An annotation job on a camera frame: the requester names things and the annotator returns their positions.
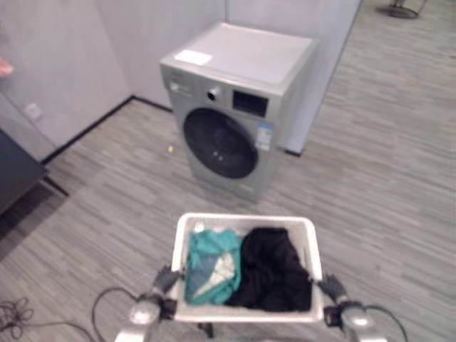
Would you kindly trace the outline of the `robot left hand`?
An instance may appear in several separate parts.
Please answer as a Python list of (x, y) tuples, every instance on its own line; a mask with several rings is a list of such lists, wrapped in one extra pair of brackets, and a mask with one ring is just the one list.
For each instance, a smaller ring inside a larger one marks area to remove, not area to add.
[(170, 265), (166, 265), (157, 273), (152, 284), (152, 290), (155, 293), (166, 294), (176, 282), (183, 277), (183, 273), (179, 270), (173, 270)]

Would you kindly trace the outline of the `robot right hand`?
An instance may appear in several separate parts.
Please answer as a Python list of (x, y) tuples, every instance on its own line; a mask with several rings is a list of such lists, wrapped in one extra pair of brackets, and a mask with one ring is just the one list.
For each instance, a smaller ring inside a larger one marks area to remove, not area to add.
[(346, 288), (334, 274), (326, 274), (322, 280), (317, 281), (317, 285), (322, 292), (327, 295), (334, 303), (348, 301)]

